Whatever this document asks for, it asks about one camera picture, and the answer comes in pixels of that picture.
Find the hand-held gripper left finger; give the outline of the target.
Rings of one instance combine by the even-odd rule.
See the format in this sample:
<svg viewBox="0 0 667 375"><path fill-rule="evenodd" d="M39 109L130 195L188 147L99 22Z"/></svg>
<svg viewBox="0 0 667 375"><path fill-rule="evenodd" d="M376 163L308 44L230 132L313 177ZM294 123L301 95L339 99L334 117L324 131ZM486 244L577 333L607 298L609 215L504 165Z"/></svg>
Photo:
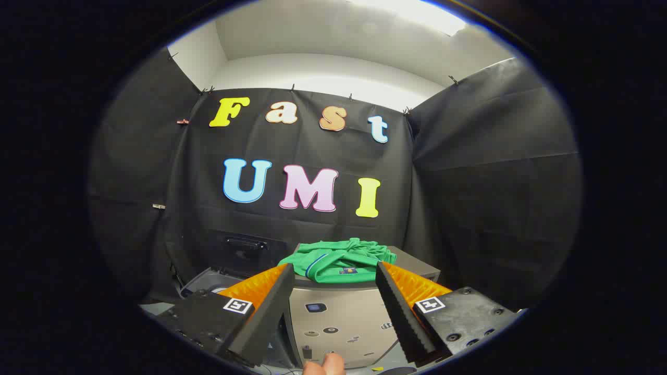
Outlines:
<svg viewBox="0 0 667 375"><path fill-rule="evenodd" d="M290 263L244 280L210 267L186 284L181 300L155 320L209 355L259 366L290 305L294 282Z"/></svg>

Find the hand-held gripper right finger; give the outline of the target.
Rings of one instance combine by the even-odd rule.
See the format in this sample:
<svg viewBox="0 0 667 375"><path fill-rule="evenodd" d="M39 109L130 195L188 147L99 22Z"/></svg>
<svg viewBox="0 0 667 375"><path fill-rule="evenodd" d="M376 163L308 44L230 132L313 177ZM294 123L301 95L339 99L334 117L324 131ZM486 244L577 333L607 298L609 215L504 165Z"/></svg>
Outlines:
<svg viewBox="0 0 667 375"><path fill-rule="evenodd" d="M520 317L520 310L474 288L451 290L387 262L377 264L375 282L403 353L415 365L471 351Z"/></svg>

